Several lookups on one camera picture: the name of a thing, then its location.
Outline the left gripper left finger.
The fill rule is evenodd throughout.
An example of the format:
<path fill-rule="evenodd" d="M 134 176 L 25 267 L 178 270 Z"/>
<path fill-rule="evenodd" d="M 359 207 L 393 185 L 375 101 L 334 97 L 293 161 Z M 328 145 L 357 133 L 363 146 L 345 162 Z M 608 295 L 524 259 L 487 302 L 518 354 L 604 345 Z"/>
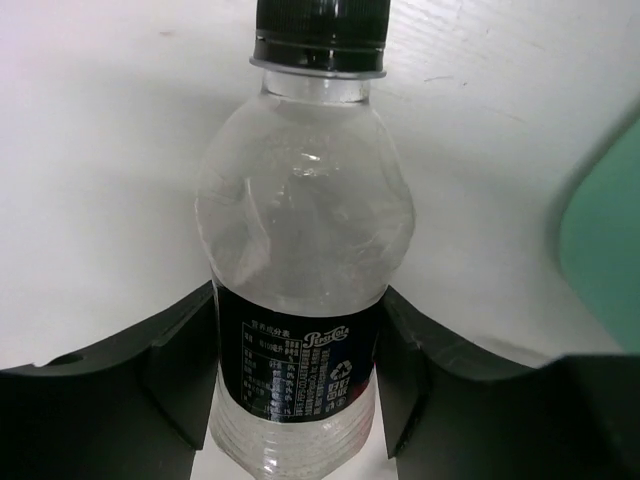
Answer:
<path fill-rule="evenodd" d="M 213 288 L 44 366 L 1 372 L 4 479 L 188 479 L 217 372 Z"/>

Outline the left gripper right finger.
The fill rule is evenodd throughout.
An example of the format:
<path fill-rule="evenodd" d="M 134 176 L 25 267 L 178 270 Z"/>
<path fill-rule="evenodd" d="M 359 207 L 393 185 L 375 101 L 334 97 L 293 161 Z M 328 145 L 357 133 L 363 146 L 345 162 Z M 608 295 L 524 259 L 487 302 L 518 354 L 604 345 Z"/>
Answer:
<path fill-rule="evenodd" d="M 376 371 L 402 479 L 635 479 L 639 359 L 568 355 L 531 368 L 423 315 L 395 290 Z"/>

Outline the dark label Pepsi bottle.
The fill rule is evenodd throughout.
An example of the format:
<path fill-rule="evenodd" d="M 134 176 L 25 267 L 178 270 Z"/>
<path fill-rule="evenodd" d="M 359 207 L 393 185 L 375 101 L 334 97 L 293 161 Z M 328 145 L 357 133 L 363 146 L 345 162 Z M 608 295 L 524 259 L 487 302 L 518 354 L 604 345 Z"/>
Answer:
<path fill-rule="evenodd" d="M 195 213 L 211 265 L 218 447 L 256 479 L 321 479 L 375 413 L 382 303 L 415 209 L 370 103 L 386 1 L 261 1 L 259 93 L 213 139 Z"/>

